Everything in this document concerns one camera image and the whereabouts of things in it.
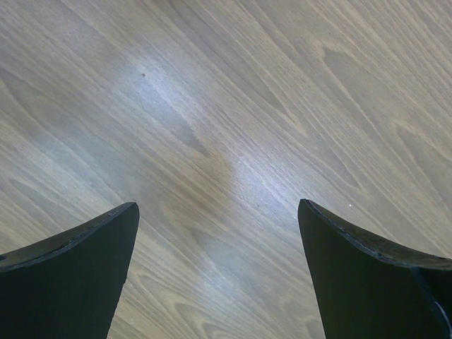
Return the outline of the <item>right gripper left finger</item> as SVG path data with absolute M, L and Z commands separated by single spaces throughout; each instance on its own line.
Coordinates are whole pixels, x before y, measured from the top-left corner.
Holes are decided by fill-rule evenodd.
M 139 223 L 134 202 L 1 255 L 2 338 L 106 338 Z

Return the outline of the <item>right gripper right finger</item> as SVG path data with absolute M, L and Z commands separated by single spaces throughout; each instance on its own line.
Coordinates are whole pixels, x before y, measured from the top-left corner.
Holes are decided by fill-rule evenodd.
M 450 338 L 451 260 L 302 199 L 298 221 L 327 338 Z

